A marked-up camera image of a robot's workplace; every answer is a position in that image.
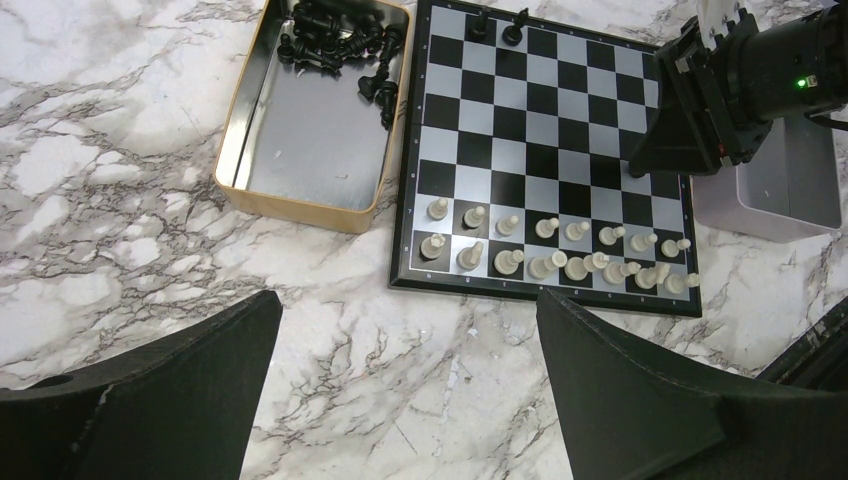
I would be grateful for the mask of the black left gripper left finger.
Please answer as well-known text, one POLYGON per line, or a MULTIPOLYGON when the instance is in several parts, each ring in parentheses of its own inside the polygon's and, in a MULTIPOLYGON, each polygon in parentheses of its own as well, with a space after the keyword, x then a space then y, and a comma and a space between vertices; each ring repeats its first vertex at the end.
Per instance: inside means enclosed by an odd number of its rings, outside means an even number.
POLYGON ((5 479, 236 479, 283 307, 260 291, 178 332, 1 392, 5 479))

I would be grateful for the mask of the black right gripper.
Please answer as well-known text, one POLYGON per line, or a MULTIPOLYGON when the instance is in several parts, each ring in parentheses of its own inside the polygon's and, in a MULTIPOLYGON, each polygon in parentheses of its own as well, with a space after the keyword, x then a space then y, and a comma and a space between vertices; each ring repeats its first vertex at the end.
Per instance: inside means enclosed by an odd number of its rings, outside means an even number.
POLYGON ((756 20, 738 9, 722 26, 727 31, 713 37, 710 51, 691 17, 654 55, 658 107, 629 160, 631 176, 713 175, 750 162, 762 145, 772 122, 746 111, 741 87, 742 47, 759 32, 756 20))

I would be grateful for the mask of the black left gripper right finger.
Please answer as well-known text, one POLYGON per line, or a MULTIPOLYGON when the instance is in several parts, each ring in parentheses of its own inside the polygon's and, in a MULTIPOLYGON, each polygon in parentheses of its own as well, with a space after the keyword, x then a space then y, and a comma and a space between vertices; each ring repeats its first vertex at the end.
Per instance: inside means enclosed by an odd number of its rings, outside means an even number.
POLYGON ((536 320, 577 479, 843 479, 847 305, 758 376, 694 361, 546 291, 536 320))

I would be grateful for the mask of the black chess piece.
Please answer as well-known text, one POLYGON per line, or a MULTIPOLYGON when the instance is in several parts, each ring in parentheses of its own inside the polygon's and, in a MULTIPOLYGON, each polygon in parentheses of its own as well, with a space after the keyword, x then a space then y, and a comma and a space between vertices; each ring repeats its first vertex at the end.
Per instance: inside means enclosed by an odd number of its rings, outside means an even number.
POLYGON ((523 40, 523 28, 529 18, 529 9, 520 10, 514 17, 512 23, 502 32, 502 39, 509 46, 517 46, 523 40))
POLYGON ((469 41, 481 42, 486 38, 488 19, 489 12, 487 10, 481 10, 471 21, 466 30, 466 37, 469 41))

